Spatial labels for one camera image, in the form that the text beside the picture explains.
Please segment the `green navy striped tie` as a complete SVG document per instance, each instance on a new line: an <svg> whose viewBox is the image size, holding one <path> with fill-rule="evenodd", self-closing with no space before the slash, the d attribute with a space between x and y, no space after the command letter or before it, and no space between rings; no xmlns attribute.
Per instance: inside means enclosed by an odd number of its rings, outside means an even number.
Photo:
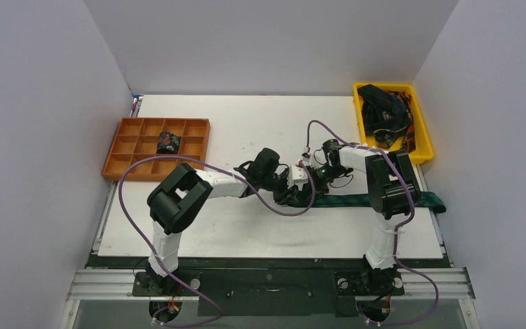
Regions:
<svg viewBox="0 0 526 329"><path fill-rule="evenodd" d="M447 211L444 202L432 192L421 192L420 199L414 203L416 208L428 208L435 214L442 214ZM312 204L313 208L370 208L369 195L348 194L348 195L317 195Z"/></svg>

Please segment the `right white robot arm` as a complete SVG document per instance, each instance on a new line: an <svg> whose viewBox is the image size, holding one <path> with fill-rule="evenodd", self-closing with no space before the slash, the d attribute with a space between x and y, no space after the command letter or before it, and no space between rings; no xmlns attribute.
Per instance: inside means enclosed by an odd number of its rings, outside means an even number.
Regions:
<svg viewBox="0 0 526 329"><path fill-rule="evenodd" d="M375 293L386 284L383 270L397 266L400 227L405 220L393 217L405 215L406 221L412 220L421 198L409 154L403 150L386 152L358 144L343 145L336 139L324 142L321 149L325 163L310 169L316 200L328 194L329 184L336 178L359 171L366 175L369 206L381 215L364 255L370 267L359 274L360 286Z"/></svg>

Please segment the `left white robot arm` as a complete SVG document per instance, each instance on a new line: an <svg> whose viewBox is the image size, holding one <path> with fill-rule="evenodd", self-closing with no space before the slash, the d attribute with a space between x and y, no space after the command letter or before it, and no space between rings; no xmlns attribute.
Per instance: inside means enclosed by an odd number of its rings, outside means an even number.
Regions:
<svg viewBox="0 0 526 329"><path fill-rule="evenodd" d="M181 234L208 199L245 198L263 189L273 193L277 204L288 204L297 195L299 182L308 182L307 170L280 163L279 154L269 148L229 173L179 164L147 198L153 221L154 250L146 266L151 287L161 295L175 290Z"/></svg>

